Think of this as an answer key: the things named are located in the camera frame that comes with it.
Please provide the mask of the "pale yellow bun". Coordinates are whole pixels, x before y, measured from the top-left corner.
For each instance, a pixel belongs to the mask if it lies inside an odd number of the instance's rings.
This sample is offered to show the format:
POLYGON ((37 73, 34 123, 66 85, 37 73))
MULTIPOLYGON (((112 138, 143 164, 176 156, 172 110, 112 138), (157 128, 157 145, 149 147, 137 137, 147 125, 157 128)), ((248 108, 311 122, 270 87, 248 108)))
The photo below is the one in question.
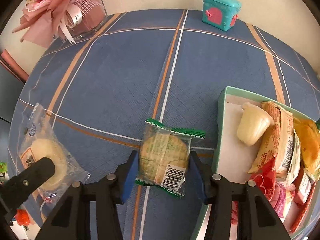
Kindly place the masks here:
POLYGON ((237 137, 247 146, 254 145, 270 126, 274 126, 273 118, 261 107, 246 102, 237 129, 237 137))

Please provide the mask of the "teal-rimmed white tray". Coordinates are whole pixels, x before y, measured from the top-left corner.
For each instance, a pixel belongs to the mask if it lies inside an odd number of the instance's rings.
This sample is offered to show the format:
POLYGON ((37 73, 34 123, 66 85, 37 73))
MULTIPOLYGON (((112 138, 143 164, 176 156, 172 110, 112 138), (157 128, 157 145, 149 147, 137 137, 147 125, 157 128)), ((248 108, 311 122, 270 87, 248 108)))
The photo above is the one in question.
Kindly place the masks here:
MULTIPOLYGON (((253 146, 246 146, 236 136, 242 117, 242 105, 249 102, 258 107, 264 101, 272 101, 265 96, 227 86, 218 99, 217 125, 218 142, 214 151, 212 171, 226 177, 229 181, 244 183, 249 179, 249 168, 255 160, 261 141, 253 146)), ((284 220, 284 226, 290 231, 301 207, 293 203, 284 220)), ((290 233, 291 239, 310 239, 309 234, 319 220, 319 183, 317 183, 312 201, 301 225, 295 233, 290 233)))

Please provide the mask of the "red heart snack pack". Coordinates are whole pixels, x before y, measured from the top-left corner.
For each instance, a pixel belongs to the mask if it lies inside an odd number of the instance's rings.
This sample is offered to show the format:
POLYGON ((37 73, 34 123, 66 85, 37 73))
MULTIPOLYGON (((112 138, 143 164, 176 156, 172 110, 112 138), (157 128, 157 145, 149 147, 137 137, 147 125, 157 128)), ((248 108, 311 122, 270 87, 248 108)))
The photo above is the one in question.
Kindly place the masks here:
POLYGON ((266 199, 270 201, 274 196, 276 188, 276 164, 275 158, 272 157, 257 172, 251 174, 250 180, 256 183, 256 186, 264 194, 266 199))

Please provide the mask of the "dark red biscuit pack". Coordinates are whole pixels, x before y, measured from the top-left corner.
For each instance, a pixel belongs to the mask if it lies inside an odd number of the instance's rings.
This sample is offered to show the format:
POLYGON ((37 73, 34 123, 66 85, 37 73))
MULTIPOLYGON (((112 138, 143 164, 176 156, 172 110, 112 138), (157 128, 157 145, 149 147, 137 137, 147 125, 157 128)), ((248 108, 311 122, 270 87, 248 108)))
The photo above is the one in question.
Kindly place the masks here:
POLYGON ((298 177, 294 180, 293 184, 296 187, 294 202, 297 205, 305 204, 311 190, 311 182, 302 167, 300 168, 298 177))

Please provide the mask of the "blue plaid tablecloth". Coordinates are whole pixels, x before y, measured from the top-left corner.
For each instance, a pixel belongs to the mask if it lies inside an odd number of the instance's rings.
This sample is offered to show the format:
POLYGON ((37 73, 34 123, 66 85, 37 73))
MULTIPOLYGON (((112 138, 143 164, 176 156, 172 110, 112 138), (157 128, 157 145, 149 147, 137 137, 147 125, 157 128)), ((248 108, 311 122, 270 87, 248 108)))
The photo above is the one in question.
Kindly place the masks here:
POLYGON ((228 86, 276 99, 275 67, 286 105, 319 118, 319 80, 296 51, 237 20, 221 31, 196 10, 115 15, 103 31, 69 46, 55 41, 18 98, 9 135, 9 175, 23 170, 18 150, 33 107, 41 104, 58 140, 89 181, 100 180, 140 147, 144 121, 205 131, 191 148, 215 160, 218 99, 228 86))

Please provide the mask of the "white bun clear wrapper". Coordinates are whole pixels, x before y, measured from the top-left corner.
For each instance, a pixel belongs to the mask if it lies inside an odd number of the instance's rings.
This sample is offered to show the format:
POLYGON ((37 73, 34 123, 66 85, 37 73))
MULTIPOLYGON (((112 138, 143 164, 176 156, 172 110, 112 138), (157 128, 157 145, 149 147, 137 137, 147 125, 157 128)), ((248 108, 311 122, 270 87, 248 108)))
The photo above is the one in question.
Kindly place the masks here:
POLYGON ((27 121, 19 150, 25 169, 34 164, 43 164, 42 170, 49 168, 51 177, 36 190, 40 212, 46 217, 73 182, 84 183, 91 176, 59 142, 49 120, 50 114, 37 103, 27 121))

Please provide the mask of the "pink rose bouquet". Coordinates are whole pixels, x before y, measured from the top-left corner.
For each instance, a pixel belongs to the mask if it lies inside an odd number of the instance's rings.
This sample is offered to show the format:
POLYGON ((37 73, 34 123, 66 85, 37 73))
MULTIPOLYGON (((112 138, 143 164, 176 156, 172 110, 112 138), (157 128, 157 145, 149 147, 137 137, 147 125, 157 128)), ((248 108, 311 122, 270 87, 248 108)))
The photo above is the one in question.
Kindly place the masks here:
POLYGON ((79 6, 72 0, 27 0, 20 18, 20 25, 13 33, 27 29, 21 41, 29 41, 48 48, 57 36, 75 44, 69 30, 84 18, 79 6))

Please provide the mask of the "green biscuit pack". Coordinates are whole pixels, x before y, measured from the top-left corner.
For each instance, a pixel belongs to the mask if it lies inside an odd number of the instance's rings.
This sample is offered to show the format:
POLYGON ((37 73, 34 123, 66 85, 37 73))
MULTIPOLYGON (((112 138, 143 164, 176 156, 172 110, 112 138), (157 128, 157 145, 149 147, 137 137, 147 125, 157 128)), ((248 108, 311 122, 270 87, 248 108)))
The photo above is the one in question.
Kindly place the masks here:
POLYGON ((317 127, 318 130, 320 130, 320 118, 316 122, 316 127, 317 127))

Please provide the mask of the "tan red-printed snack pack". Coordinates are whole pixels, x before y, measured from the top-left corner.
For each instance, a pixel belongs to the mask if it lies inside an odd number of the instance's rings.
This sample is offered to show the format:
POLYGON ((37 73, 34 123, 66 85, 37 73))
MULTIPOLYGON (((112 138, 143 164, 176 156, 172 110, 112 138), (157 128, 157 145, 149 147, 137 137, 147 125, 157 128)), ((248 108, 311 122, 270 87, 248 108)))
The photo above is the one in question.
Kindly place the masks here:
POLYGON ((285 180, 293 155, 293 114, 272 101, 262 102, 261 106, 272 117, 274 125, 263 134, 256 159, 248 173, 257 172, 274 158, 276 176, 285 180))

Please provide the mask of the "orange cake wrapper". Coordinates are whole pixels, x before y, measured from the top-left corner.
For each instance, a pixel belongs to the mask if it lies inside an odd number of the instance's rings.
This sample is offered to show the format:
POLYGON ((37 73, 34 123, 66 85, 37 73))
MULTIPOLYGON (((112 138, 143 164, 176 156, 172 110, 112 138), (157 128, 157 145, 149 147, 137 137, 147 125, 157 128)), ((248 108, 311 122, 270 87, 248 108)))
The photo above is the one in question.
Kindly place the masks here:
POLYGON ((300 140, 305 173, 313 181, 319 180, 319 129, 310 119, 294 118, 294 129, 300 140))

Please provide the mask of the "teal toy box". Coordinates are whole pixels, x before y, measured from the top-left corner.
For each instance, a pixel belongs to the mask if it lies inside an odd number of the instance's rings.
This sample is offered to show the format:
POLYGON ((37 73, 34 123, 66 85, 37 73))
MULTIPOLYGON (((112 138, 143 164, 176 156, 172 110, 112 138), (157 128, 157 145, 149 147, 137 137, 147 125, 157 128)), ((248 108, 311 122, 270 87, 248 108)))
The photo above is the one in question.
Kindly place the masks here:
POLYGON ((202 21, 228 31, 235 25, 241 6, 238 0, 203 0, 202 21))

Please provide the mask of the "red gold-patterned snack bar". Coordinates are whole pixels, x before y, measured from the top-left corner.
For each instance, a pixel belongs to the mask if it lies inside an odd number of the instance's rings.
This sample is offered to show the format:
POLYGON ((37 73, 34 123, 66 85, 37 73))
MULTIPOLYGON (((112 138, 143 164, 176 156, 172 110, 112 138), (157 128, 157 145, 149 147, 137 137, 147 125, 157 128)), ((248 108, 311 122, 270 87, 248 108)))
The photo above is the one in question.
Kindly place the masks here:
POLYGON ((311 189, 310 189, 309 195, 307 197, 307 200, 306 200, 305 204, 303 204, 302 207, 300 208, 298 216, 297 216, 297 218, 295 219, 294 223, 292 224, 292 226, 290 228, 290 232, 291 233, 295 233, 298 230, 299 226, 301 225, 302 220, 305 217, 305 215, 306 215, 306 213, 308 211, 308 208, 310 206, 310 203, 312 201, 316 185, 317 185, 317 183, 314 182, 314 184, 311 186, 311 189))

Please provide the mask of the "round cookie green-edged wrapper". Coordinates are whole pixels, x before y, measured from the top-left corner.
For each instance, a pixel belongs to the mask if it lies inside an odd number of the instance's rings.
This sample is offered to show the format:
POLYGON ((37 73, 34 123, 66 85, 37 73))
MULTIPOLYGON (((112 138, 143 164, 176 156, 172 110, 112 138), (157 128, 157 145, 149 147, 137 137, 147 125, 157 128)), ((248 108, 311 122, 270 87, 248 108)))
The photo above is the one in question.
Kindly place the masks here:
POLYGON ((205 135, 202 130, 168 127, 156 119, 146 119, 136 184, 156 186, 182 198, 191 140, 204 139, 205 135))

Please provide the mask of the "pink swiss roll pack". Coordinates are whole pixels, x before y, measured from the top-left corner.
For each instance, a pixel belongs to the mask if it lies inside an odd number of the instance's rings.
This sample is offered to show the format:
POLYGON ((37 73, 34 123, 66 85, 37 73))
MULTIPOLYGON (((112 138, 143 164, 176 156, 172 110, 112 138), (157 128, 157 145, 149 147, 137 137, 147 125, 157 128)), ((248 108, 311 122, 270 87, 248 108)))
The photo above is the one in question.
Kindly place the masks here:
POLYGON ((270 200, 270 204, 283 222, 289 213, 291 203, 295 197, 296 187, 294 184, 285 186, 282 183, 276 183, 274 195, 270 200))

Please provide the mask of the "cream white snack pack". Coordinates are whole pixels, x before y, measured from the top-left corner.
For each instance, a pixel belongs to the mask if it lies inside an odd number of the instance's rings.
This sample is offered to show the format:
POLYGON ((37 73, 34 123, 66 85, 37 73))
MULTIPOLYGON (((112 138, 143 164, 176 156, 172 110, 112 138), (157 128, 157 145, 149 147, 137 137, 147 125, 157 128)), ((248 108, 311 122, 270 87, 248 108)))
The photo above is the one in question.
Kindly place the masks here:
POLYGON ((298 177, 300 171, 300 140, 294 129, 294 144, 293 144, 293 154, 291 157, 290 165, 288 168, 285 185, 289 187, 293 181, 298 177))

